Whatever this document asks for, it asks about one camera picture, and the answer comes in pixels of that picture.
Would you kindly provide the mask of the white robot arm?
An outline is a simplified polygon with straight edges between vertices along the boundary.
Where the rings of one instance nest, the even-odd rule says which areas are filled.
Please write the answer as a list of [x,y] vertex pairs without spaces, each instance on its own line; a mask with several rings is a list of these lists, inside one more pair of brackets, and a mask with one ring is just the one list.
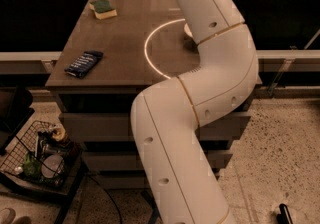
[[176,1],[200,64],[135,98],[135,143],[163,224],[236,224],[195,131],[250,96],[258,78],[256,49],[232,0]]

